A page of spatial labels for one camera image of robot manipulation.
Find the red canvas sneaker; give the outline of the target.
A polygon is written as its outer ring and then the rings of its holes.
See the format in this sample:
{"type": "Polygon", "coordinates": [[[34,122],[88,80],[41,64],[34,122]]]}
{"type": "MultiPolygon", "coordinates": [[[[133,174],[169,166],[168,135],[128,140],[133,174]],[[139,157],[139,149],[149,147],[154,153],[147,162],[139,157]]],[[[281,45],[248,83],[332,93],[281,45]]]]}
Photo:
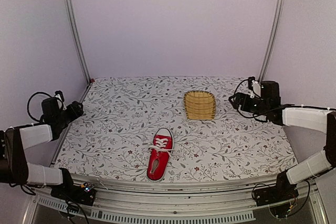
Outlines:
{"type": "Polygon", "coordinates": [[[152,145],[149,146],[150,158],[146,174],[150,181],[159,182],[163,179],[173,148],[174,140],[171,131],[167,128],[158,129],[152,145]]]}

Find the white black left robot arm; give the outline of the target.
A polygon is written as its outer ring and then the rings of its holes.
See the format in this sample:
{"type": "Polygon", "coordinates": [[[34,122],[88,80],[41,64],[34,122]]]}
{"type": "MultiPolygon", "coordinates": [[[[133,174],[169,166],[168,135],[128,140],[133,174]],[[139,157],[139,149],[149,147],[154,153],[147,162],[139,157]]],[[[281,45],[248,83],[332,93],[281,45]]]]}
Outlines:
{"type": "Polygon", "coordinates": [[[41,108],[38,122],[1,131],[1,183],[57,186],[61,195],[73,200],[78,188],[73,185],[70,172],[34,163],[28,155],[40,145],[58,140],[68,125],[83,115],[83,105],[74,101],[65,106],[63,99],[51,97],[42,101],[41,108]]]}

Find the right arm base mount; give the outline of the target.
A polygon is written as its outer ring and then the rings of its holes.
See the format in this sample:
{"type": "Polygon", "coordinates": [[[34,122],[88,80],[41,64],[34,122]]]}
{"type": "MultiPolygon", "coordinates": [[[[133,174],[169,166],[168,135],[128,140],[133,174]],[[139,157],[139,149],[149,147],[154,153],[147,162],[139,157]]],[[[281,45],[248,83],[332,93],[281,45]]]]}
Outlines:
{"type": "Polygon", "coordinates": [[[284,219],[297,206],[299,193],[295,187],[281,191],[276,186],[260,183],[252,189],[251,196],[257,206],[268,206],[273,217],[284,219]]]}

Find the white shoelace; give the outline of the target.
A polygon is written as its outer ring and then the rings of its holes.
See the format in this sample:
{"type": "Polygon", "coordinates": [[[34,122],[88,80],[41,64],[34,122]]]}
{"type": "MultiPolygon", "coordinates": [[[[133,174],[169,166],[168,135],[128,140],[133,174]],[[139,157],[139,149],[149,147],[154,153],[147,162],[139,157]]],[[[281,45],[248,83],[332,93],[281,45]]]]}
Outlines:
{"type": "Polygon", "coordinates": [[[164,136],[163,138],[155,137],[152,145],[148,146],[146,152],[151,153],[154,157],[160,157],[162,155],[177,156],[174,153],[174,141],[172,137],[164,136]]]}

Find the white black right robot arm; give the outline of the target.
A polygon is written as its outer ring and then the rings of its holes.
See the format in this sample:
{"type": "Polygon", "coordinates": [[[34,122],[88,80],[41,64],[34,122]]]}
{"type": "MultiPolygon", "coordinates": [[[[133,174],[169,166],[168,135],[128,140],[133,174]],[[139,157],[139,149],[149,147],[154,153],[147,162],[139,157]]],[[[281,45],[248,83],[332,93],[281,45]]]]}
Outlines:
{"type": "Polygon", "coordinates": [[[296,184],[316,178],[335,169],[335,109],[313,105],[282,103],[279,84],[275,81],[258,82],[253,77],[245,80],[249,93],[235,90],[228,100],[243,117],[282,126],[299,163],[281,172],[271,196],[284,200],[296,184]]]}

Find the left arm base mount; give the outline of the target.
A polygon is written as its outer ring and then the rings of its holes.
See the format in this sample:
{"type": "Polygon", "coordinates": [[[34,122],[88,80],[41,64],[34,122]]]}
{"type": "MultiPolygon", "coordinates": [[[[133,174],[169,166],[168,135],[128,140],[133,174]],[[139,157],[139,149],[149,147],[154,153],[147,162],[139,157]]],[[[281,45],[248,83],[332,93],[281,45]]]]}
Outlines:
{"type": "Polygon", "coordinates": [[[51,190],[51,196],[62,200],[69,200],[81,205],[93,206],[96,199],[95,185],[85,182],[81,185],[72,185],[70,188],[65,186],[55,186],[51,190]]]}

